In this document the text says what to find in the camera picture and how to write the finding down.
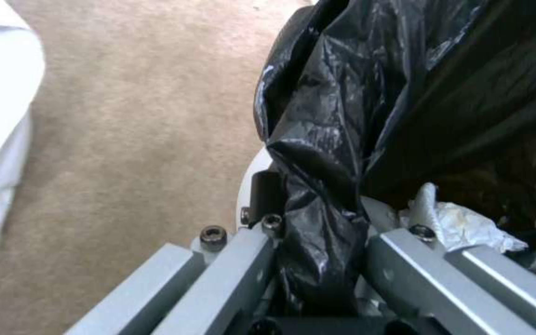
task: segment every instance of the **screw head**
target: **screw head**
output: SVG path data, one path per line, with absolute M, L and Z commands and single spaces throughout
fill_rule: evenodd
M 227 244 L 227 232 L 221 226 L 207 226 L 200 232 L 200 245 L 209 252 L 219 252 Z
M 244 226 L 249 225 L 249 207 L 241 207 L 240 221 Z
M 262 231 L 272 237 L 278 238 L 282 232 L 282 218 L 278 214 L 266 214 L 260 221 L 262 224 Z
M 409 228 L 409 232 L 423 242 L 433 242 L 436 239 L 436 232 L 424 225 L 414 225 Z

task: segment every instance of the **beige carpet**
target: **beige carpet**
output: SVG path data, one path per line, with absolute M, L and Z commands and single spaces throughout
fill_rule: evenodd
M 47 71 L 0 246 L 0 334 L 58 334 L 165 242 L 234 226 L 251 106 L 304 0 L 11 0 Z

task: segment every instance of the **black plastic bag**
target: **black plastic bag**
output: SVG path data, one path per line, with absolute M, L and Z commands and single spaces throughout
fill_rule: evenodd
M 492 197 L 500 210 L 482 214 L 536 225 L 503 206 L 536 213 L 536 2 L 322 0 L 276 41 L 255 121 L 287 180 L 277 265 L 289 307 L 351 314 L 360 194 L 404 207 L 424 181 L 447 181 L 467 187 L 452 188 L 463 205 Z

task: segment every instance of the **gray metal bar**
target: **gray metal bar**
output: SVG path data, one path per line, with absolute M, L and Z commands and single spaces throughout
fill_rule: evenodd
M 457 250 L 445 258 L 536 327 L 536 275 L 487 246 Z
M 265 234 L 240 229 L 153 335 L 223 334 L 238 312 L 255 310 L 271 277 L 273 254 Z
M 372 238 L 366 260 L 364 276 L 402 316 L 433 315 L 453 334 L 536 334 L 404 229 Z
M 165 244 L 66 334 L 149 334 L 202 271 L 201 254 Z

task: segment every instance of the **crumpled paper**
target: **crumpled paper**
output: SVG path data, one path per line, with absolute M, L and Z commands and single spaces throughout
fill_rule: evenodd
M 438 241 L 450 252 L 485 244 L 498 252 L 520 251 L 527 243 L 498 229 L 495 223 L 474 210 L 455 203 L 436 202 L 436 186 L 423 184 L 409 209 L 400 211 L 400 225 L 425 225 L 435 231 Z

